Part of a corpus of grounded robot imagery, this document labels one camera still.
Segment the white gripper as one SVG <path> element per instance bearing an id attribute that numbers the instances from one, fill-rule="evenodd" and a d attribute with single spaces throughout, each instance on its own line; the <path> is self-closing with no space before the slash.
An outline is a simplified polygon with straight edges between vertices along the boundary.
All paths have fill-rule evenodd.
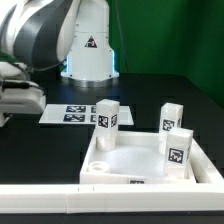
<path id="1" fill-rule="evenodd" d="M 0 84 L 1 113 L 41 114 L 45 106 L 45 92 L 34 82 L 6 80 Z"/>

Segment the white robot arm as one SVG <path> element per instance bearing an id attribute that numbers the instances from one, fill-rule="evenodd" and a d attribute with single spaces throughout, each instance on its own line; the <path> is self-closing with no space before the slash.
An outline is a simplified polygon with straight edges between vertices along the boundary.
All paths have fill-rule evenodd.
<path id="1" fill-rule="evenodd" d="M 0 0 L 0 53 L 17 60 L 0 62 L 2 114 L 44 111 L 45 93 L 25 67 L 43 71 L 66 63 L 62 77 L 83 87 L 119 77 L 106 0 Z"/>

